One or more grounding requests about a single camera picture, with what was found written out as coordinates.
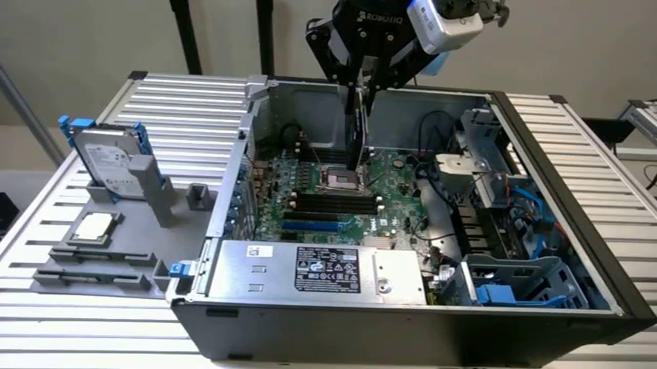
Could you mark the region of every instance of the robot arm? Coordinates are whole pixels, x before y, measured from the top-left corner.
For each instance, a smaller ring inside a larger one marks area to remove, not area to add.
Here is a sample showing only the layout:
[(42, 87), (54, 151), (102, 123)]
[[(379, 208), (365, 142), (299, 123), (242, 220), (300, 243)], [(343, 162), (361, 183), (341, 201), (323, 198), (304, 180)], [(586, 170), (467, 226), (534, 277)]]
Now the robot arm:
[(439, 53), (460, 48), (483, 24), (508, 18), (504, 0), (339, 0), (312, 19), (305, 40), (328, 81), (347, 88), (344, 136), (352, 170), (365, 142), (375, 94), (400, 88)]

